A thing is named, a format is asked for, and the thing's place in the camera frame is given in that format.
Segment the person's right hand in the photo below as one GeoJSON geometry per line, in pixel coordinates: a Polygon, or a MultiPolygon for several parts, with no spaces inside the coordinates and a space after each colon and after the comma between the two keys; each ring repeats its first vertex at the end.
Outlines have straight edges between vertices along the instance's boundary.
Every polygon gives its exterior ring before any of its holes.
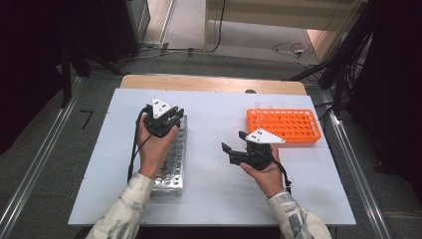
{"type": "Polygon", "coordinates": [[[284,189],[283,174],[279,169],[279,150],[272,144],[274,161],[263,170],[256,170],[251,165],[242,162],[241,168],[257,182],[267,198],[271,198],[284,189]]]}

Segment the metal test tube rack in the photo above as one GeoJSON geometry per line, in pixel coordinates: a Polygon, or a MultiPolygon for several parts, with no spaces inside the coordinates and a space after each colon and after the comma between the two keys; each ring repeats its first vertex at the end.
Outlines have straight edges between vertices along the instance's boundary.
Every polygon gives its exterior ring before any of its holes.
{"type": "Polygon", "coordinates": [[[152,187],[154,196],[181,196],[184,190],[184,160],[187,139],[187,117],[183,117],[176,138],[158,170],[152,187]]]}

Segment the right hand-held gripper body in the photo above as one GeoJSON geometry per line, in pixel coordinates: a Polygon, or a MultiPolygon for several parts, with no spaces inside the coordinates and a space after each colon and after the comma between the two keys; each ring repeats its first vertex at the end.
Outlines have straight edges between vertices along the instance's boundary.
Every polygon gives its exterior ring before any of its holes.
{"type": "MultiPolygon", "coordinates": [[[[271,143],[285,143],[286,141],[263,128],[258,128],[249,133],[246,139],[243,139],[246,145],[246,151],[239,151],[238,155],[229,155],[231,164],[240,165],[245,162],[256,170],[263,170],[273,161],[271,143]]],[[[279,164],[280,171],[285,169],[279,164]]]]}

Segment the beige furniture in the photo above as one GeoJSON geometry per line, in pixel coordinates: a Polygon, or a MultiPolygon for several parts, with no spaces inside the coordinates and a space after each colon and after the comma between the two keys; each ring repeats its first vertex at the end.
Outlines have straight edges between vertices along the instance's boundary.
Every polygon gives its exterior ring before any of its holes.
{"type": "Polygon", "coordinates": [[[320,61],[328,59],[351,30],[368,0],[206,0],[209,20],[306,29],[320,61]]]}

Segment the grey cabinet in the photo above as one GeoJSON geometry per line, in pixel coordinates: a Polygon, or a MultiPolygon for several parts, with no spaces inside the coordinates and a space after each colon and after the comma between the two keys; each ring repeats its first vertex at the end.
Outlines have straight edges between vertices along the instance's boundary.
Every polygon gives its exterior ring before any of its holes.
{"type": "Polygon", "coordinates": [[[150,22],[147,0],[126,0],[126,7],[135,42],[141,44],[150,22]]]}

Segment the orange test tube rack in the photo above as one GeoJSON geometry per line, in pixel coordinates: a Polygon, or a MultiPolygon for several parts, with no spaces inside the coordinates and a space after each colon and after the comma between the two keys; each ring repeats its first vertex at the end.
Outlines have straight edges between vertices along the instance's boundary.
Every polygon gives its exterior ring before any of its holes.
{"type": "Polygon", "coordinates": [[[248,109],[246,121],[248,132],[262,128],[283,138],[286,143],[315,143],[320,139],[311,110],[248,109]]]}

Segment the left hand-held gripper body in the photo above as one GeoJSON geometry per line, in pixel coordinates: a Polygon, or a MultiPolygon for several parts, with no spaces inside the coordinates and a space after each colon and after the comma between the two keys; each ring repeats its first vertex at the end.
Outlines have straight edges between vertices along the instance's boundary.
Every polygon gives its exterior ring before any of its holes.
{"type": "Polygon", "coordinates": [[[170,132],[168,121],[172,120],[171,116],[177,107],[157,99],[152,98],[151,104],[146,106],[145,112],[147,114],[144,120],[146,129],[154,136],[164,137],[170,132]]]}

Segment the person's left hand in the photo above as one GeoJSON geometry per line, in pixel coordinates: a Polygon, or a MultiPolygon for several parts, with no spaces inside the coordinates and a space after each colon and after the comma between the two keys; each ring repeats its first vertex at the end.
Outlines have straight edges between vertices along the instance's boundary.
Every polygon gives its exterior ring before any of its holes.
{"type": "Polygon", "coordinates": [[[139,173],[154,179],[163,163],[169,146],[177,136],[178,127],[174,126],[165,137],[156,137],[149,133],[144,125],[147,114],[140,118],[138,124],[137,144],[140,154],[139,173]]]}

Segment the white board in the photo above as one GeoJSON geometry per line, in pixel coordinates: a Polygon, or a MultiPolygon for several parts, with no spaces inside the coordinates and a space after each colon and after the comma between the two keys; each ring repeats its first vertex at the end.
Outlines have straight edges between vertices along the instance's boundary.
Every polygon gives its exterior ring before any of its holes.
{"type": "Polygon", "coordinates": [[[211,92],[115,90],[82,181],[69,222],[95,223],[118,198],[127,170],[138,168],[131,149],[140,110],[158,98],[185,110],[187,141],[184,191],[179,196],[152,196],[144,225],[274,225],[277,220],[254,179],[230,163],[224,144],[244,148],[239,131],[254,106],[273,109],[313,108],[308,96],[211,92]]]}

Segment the wooden table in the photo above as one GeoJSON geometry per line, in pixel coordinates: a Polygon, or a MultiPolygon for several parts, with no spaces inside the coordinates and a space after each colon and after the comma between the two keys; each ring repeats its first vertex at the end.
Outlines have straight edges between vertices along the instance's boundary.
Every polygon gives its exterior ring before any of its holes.
{"type": "Polygon", "coordinates": [[[305,96],[300,82],[177,75],[126,75],[122,89],[251,93],[305,96]]]}

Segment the metal floor rail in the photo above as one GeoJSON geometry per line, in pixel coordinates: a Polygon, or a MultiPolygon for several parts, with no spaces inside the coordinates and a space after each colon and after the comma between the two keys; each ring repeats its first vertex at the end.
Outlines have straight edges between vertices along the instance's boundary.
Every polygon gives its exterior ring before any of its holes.
{"type": "Polygon", "coordinates": [[[338,119],[334,112],[330,112],[328,114],[328,118],[343,152],[343,156],[348,165],[356,190],[359,194],[365,214],[370,222],[375,237],[377,239],[392,239],[382,212],[379,209],[370,185],[360,167],[359,161],[348,139],[342,120],[338,119]]]}
{"type": "Polygon", "coordinates": [[[57,113],[52,126],[37,151],[37,154],[33,157],[31,164],[18,184],[17,189],[14,191],[10,200],[6,204],[5,211],[1,214],[0,218],[0,239],[6,238],[12,231],[14,224],[25,206],[64,126],[68,121],[69,116],[72,113],[72,110],[80,96],[81,89],[87,79],[87,77],[75,78],[71,87],[73,95],[69,99],[67,105],[60,109],[57,113]]]}

